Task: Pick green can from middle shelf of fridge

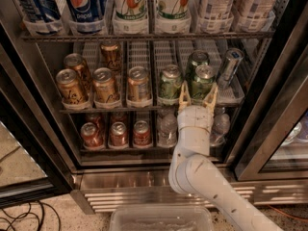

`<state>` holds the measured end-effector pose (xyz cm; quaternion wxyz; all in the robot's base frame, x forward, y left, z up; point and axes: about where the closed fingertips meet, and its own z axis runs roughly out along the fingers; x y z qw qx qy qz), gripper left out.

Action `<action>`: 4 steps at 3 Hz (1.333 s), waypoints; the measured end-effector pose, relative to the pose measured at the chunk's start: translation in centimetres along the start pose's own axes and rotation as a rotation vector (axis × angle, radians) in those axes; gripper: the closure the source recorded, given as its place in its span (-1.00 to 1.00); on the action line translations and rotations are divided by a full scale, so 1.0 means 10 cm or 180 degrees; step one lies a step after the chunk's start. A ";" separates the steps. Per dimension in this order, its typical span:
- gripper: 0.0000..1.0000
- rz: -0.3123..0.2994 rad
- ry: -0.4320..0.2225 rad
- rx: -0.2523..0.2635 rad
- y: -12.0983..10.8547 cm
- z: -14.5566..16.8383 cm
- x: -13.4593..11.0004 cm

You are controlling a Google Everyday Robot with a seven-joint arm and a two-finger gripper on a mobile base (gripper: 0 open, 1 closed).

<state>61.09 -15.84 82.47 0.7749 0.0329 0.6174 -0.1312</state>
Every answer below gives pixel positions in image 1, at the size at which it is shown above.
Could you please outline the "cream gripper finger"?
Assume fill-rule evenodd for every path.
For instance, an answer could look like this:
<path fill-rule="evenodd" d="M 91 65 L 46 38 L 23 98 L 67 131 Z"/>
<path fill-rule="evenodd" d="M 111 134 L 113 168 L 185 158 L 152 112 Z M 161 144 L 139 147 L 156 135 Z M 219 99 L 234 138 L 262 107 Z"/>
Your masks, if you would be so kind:
<path fill-rule="evenodd" d="M 207 108 L 211 113 L 214 112 L 218 96 L 218 85 L 213 83 L 211 90 L 203 99 L 203 106 Z"/>
<path fill-rule="evenodd" d="M 192 104 L 190 94 L 189 94 L 189 88 L 186 81 L 183 82 L 181 86 L 181 92 L 179 96 L 179 109 L 178 112 L 181 113 L 186 107 L 190 106 Z"/>

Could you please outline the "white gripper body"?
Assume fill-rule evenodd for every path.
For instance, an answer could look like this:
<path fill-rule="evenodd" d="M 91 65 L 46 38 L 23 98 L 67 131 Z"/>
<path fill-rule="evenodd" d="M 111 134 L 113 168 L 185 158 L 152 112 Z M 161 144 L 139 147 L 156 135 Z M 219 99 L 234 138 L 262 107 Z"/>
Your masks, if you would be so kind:
<path fill-rule="evenodd" d="M 210 133 L 214 123 L 214 114 L 208 107 L 191 105 L 178 114 L 177 121 L 179 129 L 201 128 Z"/>

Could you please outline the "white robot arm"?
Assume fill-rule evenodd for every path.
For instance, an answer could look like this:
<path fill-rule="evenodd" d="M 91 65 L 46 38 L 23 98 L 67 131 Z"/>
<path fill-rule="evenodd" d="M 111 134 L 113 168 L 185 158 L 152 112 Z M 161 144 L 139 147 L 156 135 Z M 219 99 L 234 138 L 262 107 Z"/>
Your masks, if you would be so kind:
<path fill-rule="evenodd" d="M 241 197 L 209 159 L 210 135 L 218 87 L 199 105 L 191 101 L 188 85 L 181 86 L 177 115 L 178 140 L 168 173 L 177 193 L 193 193 L 207 199 L 237 231 L 283 231 L 250 202 Z"/>

